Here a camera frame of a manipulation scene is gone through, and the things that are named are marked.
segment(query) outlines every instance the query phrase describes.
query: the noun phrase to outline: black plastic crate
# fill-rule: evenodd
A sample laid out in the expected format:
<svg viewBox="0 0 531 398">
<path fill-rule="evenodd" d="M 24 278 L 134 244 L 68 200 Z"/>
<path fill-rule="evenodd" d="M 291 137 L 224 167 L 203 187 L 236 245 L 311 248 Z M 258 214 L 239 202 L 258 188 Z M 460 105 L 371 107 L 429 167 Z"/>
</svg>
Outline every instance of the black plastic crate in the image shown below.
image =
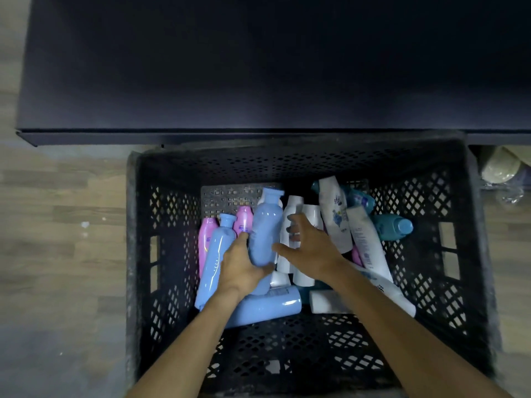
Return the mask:
<svg viewBox="0 0 531 398">
<path fill-rule="evenodd" d="M 312 180 L 368 179 L 376 213 L 415 231 L 385 242 L 417 320 L 488 376 L 500 337 L 477 171 L 462 133 L 368 133 L 185 144 L 133 153 L 127 172 L 127 380 L 131 387 L 197 314 L 202 216 L 254 205 L 264 185 L 316 198 Z M 455 248 L 441 246 L 440 222 Z M 158 255 L 150 262 L 150 244 Z M 459 269 L 445 275 L 443 254 Z M 317 394 L 399 386 L 355 315 L 299 315 L 226 331 L 203 393 Z"/>
</svg>

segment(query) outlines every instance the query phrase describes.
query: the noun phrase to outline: forearm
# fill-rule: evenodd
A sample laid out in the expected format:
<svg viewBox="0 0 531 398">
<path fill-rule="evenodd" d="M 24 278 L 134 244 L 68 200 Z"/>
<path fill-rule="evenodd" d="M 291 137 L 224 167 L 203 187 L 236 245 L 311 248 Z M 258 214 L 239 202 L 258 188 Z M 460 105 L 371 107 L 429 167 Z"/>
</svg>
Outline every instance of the forearm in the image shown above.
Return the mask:
<svg viewBox="0 0 531 398">
<path fill-rule="evenodd" d="M 237 292 L 216 292 L 127 398 L 197 397 L 219 338 L 237 304 Z"/>
<path fill-rule="evenodd" d="M 327 282 L 358 316 L 412 398 L 508 397 L 375 288 L 347 261 Z"/>
</svg>

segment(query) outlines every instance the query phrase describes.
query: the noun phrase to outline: person's left hand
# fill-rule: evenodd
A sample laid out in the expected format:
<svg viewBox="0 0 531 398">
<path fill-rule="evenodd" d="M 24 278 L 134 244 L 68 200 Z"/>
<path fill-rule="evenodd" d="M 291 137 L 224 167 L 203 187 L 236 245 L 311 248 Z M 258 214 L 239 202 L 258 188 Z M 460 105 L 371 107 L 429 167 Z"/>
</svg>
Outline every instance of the person's left hand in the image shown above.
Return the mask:
<svg viewBox="0 0 531 398">
<path fill-rule="evenodd" d="M 263 267 L 251 264 L 247 251 L 249 234 L 242 232 L 223 254 L 219 282 L 216 293 L 236 291 L 238 302 L 250 294 L 266 275 L 275 269 L 275 264 L 269 263 Z"/>
</svg>

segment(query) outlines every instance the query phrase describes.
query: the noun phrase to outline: person's right arm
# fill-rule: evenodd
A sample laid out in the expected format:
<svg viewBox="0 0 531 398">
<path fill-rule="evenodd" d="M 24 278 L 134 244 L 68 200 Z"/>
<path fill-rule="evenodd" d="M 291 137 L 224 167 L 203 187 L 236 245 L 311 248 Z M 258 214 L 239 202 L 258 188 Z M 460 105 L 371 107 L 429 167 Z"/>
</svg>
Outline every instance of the person's right arm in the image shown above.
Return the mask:
<svg viewBox="0 0 531 398">
<path fill-rule="evenodd" d="M 304 274 L 328 283 L 363 323 L 411 398 L 510 397 L 375 288 L 303 214 L 290 217 L 301 247 L 275 244 Z"/>
</svg>

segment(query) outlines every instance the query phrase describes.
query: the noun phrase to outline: pink bottle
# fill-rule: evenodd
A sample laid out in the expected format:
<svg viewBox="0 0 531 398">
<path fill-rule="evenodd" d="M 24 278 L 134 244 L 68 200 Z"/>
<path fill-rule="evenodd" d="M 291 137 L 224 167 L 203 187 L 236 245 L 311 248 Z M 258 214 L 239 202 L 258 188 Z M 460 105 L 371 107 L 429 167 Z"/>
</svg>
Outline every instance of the pink bottle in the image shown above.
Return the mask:
<svg viewBox="0 0 531 398">
<path fill-rule="evenodd" d="M 210 237 L 212 236 L 212 232 L 218 227 L 216 218 L 203 218 L 201 228 L 199 229 L 199 278 L 203 275 L 204 261 L 207 258 Z"/>
<path fill-rule="evenodd" d="M 362 268 L 365 268 L 365 266 L 362 263 L 362 258 L 360 257 L 360 252 L 358 251 L 358 248 L 356 247 L 356 245 L 352 247 L 352 261 L 354 262 L 354 264 Z"/>
<path fill-rule="evenodd" d="M 241 206 L 236 212 L 236 221 L 234 222 L 233 230 L 236 236 L 242 232 L 250 233 L 253 227 L 253 212 L 250 206 Z"/>
</svg>

